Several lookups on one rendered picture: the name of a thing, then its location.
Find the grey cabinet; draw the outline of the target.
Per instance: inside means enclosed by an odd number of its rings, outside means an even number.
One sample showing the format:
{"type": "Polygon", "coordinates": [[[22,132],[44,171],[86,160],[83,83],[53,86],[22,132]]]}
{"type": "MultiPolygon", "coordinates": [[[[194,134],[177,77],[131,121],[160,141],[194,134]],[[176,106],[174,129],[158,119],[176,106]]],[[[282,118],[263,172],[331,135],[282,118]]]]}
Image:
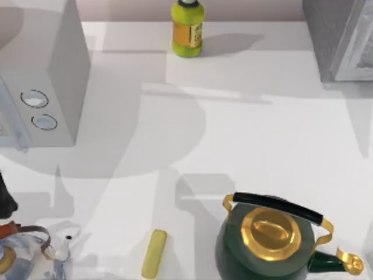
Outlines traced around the grey cabinet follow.
{"type": "Polygon", "coordinates": [[[302,0],[323,82],[373,82],[373,0],[302,0]]]}

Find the pale yellow stick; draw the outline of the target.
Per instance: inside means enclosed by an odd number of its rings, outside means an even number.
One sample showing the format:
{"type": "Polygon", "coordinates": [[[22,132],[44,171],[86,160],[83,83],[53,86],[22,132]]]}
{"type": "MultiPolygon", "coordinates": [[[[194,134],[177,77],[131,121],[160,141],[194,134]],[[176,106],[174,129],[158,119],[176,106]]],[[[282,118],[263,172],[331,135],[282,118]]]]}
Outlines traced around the pale yellow stick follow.
{"type": "Polygon", "coordinates": [[[141,276],[145,280],[156,279],[167,237],[168,234],[165,230],[155,229],[152,232],[141,269],[141,276]]]}

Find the pale microwave oven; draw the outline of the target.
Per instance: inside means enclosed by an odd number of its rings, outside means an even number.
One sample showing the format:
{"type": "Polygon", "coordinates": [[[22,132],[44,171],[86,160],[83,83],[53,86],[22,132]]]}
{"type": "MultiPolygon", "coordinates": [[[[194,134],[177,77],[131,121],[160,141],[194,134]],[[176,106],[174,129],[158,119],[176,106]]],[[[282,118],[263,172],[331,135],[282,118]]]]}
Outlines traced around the pale microwave oven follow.
{"type": "Polygon", "coordinates": [[[74,145],[89,73],[76,0],[0,0],[0,147],[74,145]],[[32,89],[49,104],[25,105],[20,94],[32,89]],[[56,129],[31,123],[42,114],[57,120],[56,129]]]}

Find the green and gold kettle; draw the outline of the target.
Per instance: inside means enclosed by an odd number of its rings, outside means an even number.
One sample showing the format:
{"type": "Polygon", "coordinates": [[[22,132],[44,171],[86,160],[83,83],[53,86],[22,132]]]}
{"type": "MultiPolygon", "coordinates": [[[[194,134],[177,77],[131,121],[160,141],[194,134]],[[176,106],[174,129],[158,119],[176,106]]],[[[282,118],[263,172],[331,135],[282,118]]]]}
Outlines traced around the green and gold kettle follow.
{"type": "Polygon", "coordinates": [[[334,226],[321,213],[271,195],[235,192],[224,197],[227,217],[215,245],[221,280],[306,280],[308,274],[360,275],[363,260],[340,248],[318,251],[334,226]]]}

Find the green bottle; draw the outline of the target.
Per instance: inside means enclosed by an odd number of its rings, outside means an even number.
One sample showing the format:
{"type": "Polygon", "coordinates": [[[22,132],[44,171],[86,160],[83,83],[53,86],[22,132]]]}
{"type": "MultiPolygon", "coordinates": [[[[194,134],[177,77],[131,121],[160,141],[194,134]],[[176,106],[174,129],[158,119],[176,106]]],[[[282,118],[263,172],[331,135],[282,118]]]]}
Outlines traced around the green bottle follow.
{"type": "Polygon", "coordinates": [[[176,0],[171,8],[172,48],[180,57],[193,58],[202,51],[205,9],[199,0],[176,0]]]}

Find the small microwave knob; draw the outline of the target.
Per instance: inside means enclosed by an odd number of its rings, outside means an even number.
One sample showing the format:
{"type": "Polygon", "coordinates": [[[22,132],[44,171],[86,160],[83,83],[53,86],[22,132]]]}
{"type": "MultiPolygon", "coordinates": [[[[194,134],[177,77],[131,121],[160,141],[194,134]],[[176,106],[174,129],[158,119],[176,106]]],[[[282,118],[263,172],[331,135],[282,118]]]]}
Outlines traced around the small microwave knob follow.
{"type": "Polygon", "coordinates": [[[38,129],[43,131],[51,131],[56,129],[58,126],[57,120],[48,114],[42,114],[38,116],[33,116],[31,118],[31,123],[38,129]]]}

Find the large microwave knob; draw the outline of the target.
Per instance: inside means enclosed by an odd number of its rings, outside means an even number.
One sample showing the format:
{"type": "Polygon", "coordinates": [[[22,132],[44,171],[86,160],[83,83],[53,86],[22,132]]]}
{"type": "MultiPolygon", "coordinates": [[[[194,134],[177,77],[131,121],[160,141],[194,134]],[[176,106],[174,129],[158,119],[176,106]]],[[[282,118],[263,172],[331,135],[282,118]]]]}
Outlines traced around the large microwave knob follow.
{"type": "Polygon", "coordinates": [[[21,92],[20,99],[25,105],[35,109],[43,108],[49,104],[47,95],[35,89],[21,92]]]}

